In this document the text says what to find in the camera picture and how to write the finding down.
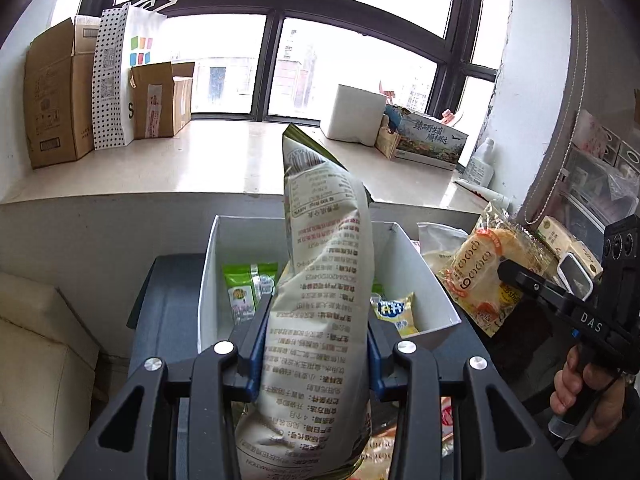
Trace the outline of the right hand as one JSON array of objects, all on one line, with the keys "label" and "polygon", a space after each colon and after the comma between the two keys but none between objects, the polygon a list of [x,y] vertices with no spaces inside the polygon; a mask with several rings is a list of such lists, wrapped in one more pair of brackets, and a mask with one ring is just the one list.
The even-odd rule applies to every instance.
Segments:
[{"label": "right hand", "polygon": [[580,372],[579,358],[578,347],[571,348],[562,370],[554,375],[550,408],[556,416],[563,416],[575,404],[583,388],[603,391],[579,437],[583,444],[596,445],[612,434],[623,419],[626,382],[623,378],[613,380],[605,370],[591,363]]}]

